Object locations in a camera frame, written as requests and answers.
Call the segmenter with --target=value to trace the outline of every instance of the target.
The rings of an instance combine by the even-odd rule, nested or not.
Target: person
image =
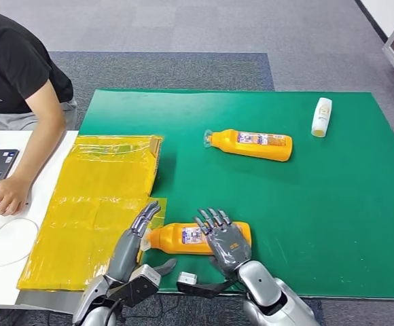
[[[38,38],[0,14],[0,130],[33,130],[14,173],[0,181],[0,215],[20,212],[39,170],[76,121],[72,82]]]

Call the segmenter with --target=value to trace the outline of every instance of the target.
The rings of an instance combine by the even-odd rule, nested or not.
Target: gray pants
[[[74,130],[76,126],[76,101],[61,103],[66,119],[66,130]],[[34,130],[37,119],[33,112],[22,114],[0,114],[0,130]]]

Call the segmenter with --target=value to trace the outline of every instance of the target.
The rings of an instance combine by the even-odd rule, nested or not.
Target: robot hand
[[[205,234],[209,247],[215,257],[215,265],[224,276],[232,276],[235,271],[244,263],[251,259],[251,248],[239,231],[239,228],[232,224],[224,211],[208,209],[215,221],[199,209],[208,225],[205,225],[199,217],[194,220]]]
[[[244,310],[254,325],[259,326],[318,326],[313,312],[306,303],[281,280],[273,278],[265,266],[253,261],[251,249],[239,231],[223,211],[199,210],[206,224],[198,217],[195,221],[206,236],[217,267],[231,280],[238,280],[246,288]],[[196,285],[196,276],[181,273],[178,289],[205,297],[213,297],[214,289],[224,290],[226,286]]]
[[[116,325],[116,315],[113,312],[122,308],[122,303],[133,307],[157,292],[161,274],[171,271],[175,265],[174,259],[170,259],[158,270],[149,265],[135,268],[141,237],[153,215],[160,210],[158,202],[150,202],[129,229],[123,232],[116,245],[106,273],[96,276],[82,294],[73,315],[73,325]]]

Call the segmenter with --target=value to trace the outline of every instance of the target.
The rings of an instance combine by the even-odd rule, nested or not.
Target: green cutting mat
[[[310,134],[319,97],[333,100],[326,138]],[[288,162],[203,147],[206,129],[288,134]],[[79,134],[164,136],[152,196],[165,224],[199,207],[250,224],[253,255],[300,295],[394,298],[394,134],[370,93],[97,90]],[[171,256],[149,251],[155,266]],[[207,257],[180,271],[221,281]]]

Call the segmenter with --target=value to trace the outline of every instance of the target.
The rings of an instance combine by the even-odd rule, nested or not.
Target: yellow packaging
[[[161,137],[77,137],[63,162],[19,289],[83,290],[148,201]],[[163,225],[165,200],[150,228]]]
[[[292,152],[292,138],[284,134],[261,134],[233,129],[220,132],[207,130],[205,133],[205,145],[218,147],[226,153],[280,162],[288,161]]]
[[[233,222],[241,233],[251,245],[250,225],[245,222]],[[197,223],[171,223],[155,230],[147,229],[141,247],[148,249],[161,249],[170,254],[211,255],[212,251],[206,242]]]

